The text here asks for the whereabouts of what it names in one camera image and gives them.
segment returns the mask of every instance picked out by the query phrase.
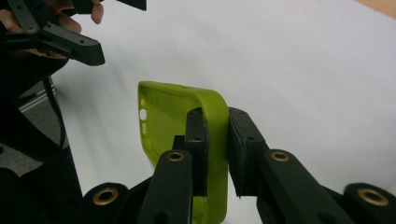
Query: screw hole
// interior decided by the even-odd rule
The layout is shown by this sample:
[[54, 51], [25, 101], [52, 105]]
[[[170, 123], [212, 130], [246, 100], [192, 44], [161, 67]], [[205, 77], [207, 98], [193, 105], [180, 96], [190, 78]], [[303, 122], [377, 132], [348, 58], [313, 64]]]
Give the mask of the screw hole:
[[98, 206], [108, 205], [119, 197], [119, 192], [115, 188], [100, 189], [93, 196], [93, 203]]
[[290, 157], [283, 152], [273, 152], [271, 157], [276, 161], [288, 161], [290, 159]]
[[387, 206], [389, 204], [388, 199], [373, 189], [358, 189], [358, 195], [367, 203], [376, 206]]
[[184, 154], [179, 152], [174, 152], [168, 155], [169, 161], [182, 161], [184, 159]]

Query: black cable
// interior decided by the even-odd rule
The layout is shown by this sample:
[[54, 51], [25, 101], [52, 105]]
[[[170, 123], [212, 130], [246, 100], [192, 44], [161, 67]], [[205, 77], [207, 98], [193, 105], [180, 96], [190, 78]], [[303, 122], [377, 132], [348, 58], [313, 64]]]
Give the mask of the black cable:
[[64, 119], [62, 117], [61, 109], [56, 102], [55, 96], [53, 95], [52, 87], [50, 84], [50, 78], [47, 77], [43, 80], [44, 90], [49, 98], [50, 107], [55, 112], [56, 117], [58, 118], [59, 124], [61, 126], [61, 138], [59, 141], [59, 148], [60, 150], [64, 149], [64, 141], [66, 139], [66, 129], [64, 127]]

